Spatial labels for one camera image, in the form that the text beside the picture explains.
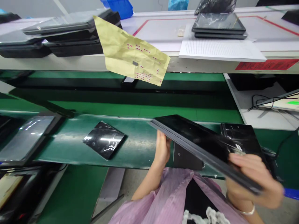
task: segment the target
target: yellow paper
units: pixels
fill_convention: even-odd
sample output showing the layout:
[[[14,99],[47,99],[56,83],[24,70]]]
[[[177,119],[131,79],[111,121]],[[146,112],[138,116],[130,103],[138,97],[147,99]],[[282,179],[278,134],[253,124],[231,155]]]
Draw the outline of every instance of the yellow paper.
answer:
[[[97,16],[93,18],[107,70],[161,86],[170,57],[117,26]]]

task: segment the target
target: person's right hand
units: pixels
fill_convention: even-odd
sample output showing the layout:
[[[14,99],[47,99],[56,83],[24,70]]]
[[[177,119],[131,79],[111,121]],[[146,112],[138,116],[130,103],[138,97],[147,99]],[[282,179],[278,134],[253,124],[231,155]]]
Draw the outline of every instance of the person's right hand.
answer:
[[[241,211],[243,211],[243,207],[246,205],[246,202],[253,202],[272,209],[279,207],[284,195],[283,187],[279,182],[272,178],[269,170],[266,168],[259,156],[240,156],[230,153],[229,160],[239,166],[243,174],[263,187],[262,194],[260,196],[256,196],[233,180],[227,178],[226,185],[228,197],[233,205]]]

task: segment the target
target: red label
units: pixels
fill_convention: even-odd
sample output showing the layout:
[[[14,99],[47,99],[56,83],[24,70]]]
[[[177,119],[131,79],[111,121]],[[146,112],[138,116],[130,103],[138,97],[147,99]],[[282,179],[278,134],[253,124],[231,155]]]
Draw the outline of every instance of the red label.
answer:
[[[269,59],[265,62],[240,62],[235,70],[287,70],[299,59]]]

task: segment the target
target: bracelet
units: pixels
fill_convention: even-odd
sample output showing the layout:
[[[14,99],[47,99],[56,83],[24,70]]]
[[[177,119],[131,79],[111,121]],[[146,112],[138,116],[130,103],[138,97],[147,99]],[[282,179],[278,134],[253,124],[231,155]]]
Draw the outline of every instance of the bracelet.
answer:
[[[234,205],[232,204],[232,202],[230,201],[230,199],[229,199],[227,193],[226,193],[226,199],[227,199],[227,201],[228,201],[232,206],[234,206]],[[242,215],[246,215],[246,216],[251,216],[251,215],[253,215],[253,213],[255,212],[255,204],[254,204],[254,203],[253,203],[253,209],[252,209],[251,212],[243,212],[243,211],[240,211],[240,210],[238,210],[235,206],[234,206],[234,208],[235,208],[238,212],[240,212]]]

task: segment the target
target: glass screen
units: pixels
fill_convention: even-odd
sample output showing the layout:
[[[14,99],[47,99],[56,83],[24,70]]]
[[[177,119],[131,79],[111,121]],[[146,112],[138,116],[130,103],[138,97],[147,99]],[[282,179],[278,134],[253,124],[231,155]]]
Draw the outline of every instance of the glass screen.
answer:
[[[197,29],[244,29],[234,13],[201,13],[197,16],[193,28]]]
[[[225,163],[228,162],[228,154],[235,149],[235,147],[232,147],[234,143],[229,139],[179,115],[158,117],[155,118],[155,120],[169,127]]]

